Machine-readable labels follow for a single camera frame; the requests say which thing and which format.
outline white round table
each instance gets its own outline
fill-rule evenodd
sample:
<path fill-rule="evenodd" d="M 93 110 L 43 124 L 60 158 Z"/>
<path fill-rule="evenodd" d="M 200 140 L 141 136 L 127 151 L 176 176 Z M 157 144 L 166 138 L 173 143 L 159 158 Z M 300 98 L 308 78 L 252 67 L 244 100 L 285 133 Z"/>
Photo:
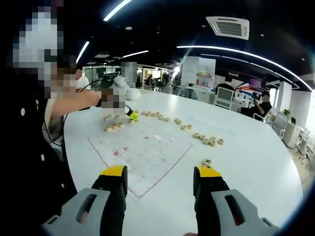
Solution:
<path fill-rule="evenodd" d="M 193 168 L 204 158 L 212 160 L 212 167 L 222 174 L 230 189 L 237 189 L 257 206 L 259 217 L 266 217 L 277 226 L 281 227 L 301 202 L 303 192 L 297 169 L 270 126 L 220 107 L 159 92 L 148 91 L 127 104 L 134 110 L 159 111 L 170 117 L 172 124 L 161 123 L 158 128 L 193 145 L 142 198 L 129 191 L 123 235 L 196 233 Z M 193 130 L 180 130 L 174 118 L 193 125 Z M 72 113 L 65 122 L 66 154 L 78 191 L 91 187 L 107 168 L 88 141 L 88 137 L 104 132 L 103 129 L 101 108 Z M 193 132 L 223 138 L 225 144 L 203 145 L 192 138 Z"/>

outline ceiling light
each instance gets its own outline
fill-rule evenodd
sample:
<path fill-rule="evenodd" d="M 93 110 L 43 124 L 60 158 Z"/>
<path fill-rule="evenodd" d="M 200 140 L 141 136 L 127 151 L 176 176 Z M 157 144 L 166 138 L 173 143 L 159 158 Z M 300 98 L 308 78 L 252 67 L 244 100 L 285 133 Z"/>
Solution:
<path fill-rule="evenodd" d="M 223 47 L 215 47 L 215 46 L 177 46 L 177 48 L 207 48 L 207 49 L 218 49 L 218 50 L 224 50 L 224 51 L 230 51 L 230 52 L 235 52 L 235 53 L 241 53 L 241 54 L 245 54 L 245 55 L 248 55 L 248 56 L 251 56 L 251 57 L 254 57 L 254 58 L 258 58 L 258 59 L 261 59 L 261 60 L 264 60 L 266 62 L 269 62 L 279 68 L 281 68 L 282 70 L 286 71 L 287 73 L 293 75 L 296 79 L 298 79 L 300 82 L 302 82 L 310 91 L 312 91 L 312 88 L 304 81 L 302 80 L 299 76 L 297 76 L 296 74 L 294 74 L 292 71 L 286 69 L 285 67 L 283 67 L 282 65 L 279 65 L 271 60 L 268 60 L 266 58 L 263 58 L 261 56 L 258 56 L 258 55 L 255 55 L 255 54 L 252 54 L 252 53 L 247 53 L 247 52 L 244 52 L 244 51 L 239 51 L 239 50 L 236 50 L 236 49 L 231 49 L 231 48 L 223 48 Z"/>
<path fill-rule="evenodd" d="M 142 51 L 142 52 L 138 52 L 138 53 L 133 53 L 133 54 L 129 54 L 129 55 L 123 56 L 122 58 L 127 58 L 127 57 L 131 57 L 131 56 L 134 56 L 134 55 L 138 55 L 138 54 L 141 54 L 141 53 L 147 53 L 147 52 L 148 52 L 148 50 Z"/>
<path fill-rule="evenodd" d="M 89 43 L 90 43 L 90 42 L 87 41 L 87 42 L 83 45 L 83 48 L 81 49 L 81 52 L 79 53 L 79 56 L 77 57 L 76 63 L 78 63 L 79 59 L 81 58 L 82 54 L 84 53 L 84 51 L 85 51 L 85 49 L 87 48 L 87 46 L 88 46 Z"/>
<path fill-rule="evenodd" d="M 124 6 L 126 6 L 129 2 L 132 0 L 124 0 L 122 1 L 118 6 L 114 8 L 104 19 L 103 21 L 109 21 L 110 18 L 112 18 L 120 9 L 122 9 Z"/>

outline desk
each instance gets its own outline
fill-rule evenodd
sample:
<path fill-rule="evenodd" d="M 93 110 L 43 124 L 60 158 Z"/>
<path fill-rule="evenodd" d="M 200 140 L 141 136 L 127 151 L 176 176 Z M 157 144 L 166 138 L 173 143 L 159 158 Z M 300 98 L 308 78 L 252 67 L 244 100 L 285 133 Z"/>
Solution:
<path fill-rule="evenodd" d="M 193 145 L 141 199 L 128 192 L 123 235 L 180 236 L 197 232 L 193 168 L 204 158 L 212 160 L 213 168 L 231 189 L 239 190 L 258 207 L 259 217 L 266 217 L 277 226 L 282 226 L 300 203 L 303 193 L 297 169 L 270 126 L 233 111 L 166 93 L 149 92 L 127 104 L 193 125 L 192 131 L 182 131 L 174 122 L 159 123 L 158 127 Z M 103 132 L 101 113 L 100 108 L 92 107 L 70 114 L 65 122 L 66 154 L 78 191 L 90 187 L 100 171 L 107 168 L 88 141 L 89 136 Z M 141 116 L 138 124 L 145 118 Z M 225 144 L 214 148 L 203 145 L 192 138 L 193 132 L 221 137 Z"/>

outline black ceiling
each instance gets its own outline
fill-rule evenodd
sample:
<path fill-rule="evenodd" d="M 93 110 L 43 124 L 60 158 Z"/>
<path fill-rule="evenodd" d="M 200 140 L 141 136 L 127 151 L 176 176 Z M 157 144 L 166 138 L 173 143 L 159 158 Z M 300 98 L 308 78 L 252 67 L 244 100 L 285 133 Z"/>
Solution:
<path fill-rule="evenodd" d="M 122 0 L 65 1 L 65 38 L 78 55 L 85 41 L 90 44 L 80 63 L 103 64 L 113 57 L 149 50 L 148 53 L 112 62 L 136 61 L 156 65 L 180 62 L 185 55 L 214 54 L 259 64 L 308 90 L 292 75 L 263 60 L 240 53 L 212 49 L 177 49 L 179 45 L 219 46 L 249 52 L 272 60 L 297 75 L 314 71 L 315 34 L 312 6 L 303 1 L 278 0 L 132 0 L 108 22 L 103 18 Z M 250 22 L 249 40 L 216 36 L 207 16 L 227 16 Z M 106 59 L 95 59 L 108 53 Z M 277 77 L 248 63 L 219 59 L 217 72 L 237 71 L 249 76 Z"/>

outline floor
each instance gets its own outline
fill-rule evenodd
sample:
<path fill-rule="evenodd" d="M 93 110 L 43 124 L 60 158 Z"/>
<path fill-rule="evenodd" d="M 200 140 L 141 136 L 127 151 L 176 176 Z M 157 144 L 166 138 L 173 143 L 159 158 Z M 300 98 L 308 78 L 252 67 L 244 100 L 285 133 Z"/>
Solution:
<path fill-rule="evenodd" d="M 168 94 L 178 94 L 176 89 L 173 90 L 170 84 L 168 84 L 162 88 L 154 88 L 154 89 L 152 89 L 149 86 L 144 86 L 142 89 L 154 90 L 157 92 L 164 92 L 164 93 L 168 93 Z M 309 164 L 309 163 L 307 164 L 306 161 L 302 158 L 301 154 L 299 152 L 297 152 L 297 150 L 291 149 L 289 147 L 287 147 L 287 149 L 290 152 L 291 157 L 292 157 L 292 159 L 296 165 L 296 169 L 299 173 L 302 187 L 303 187 L 303 192 L 305 195 L 305 194 L 307 194 L 308 190 L 312 186 L 312 182 L 313 182 L 314 177 L 315 177 L 315 164 L 314 164 L 314 166 L 312 164 Z"/>

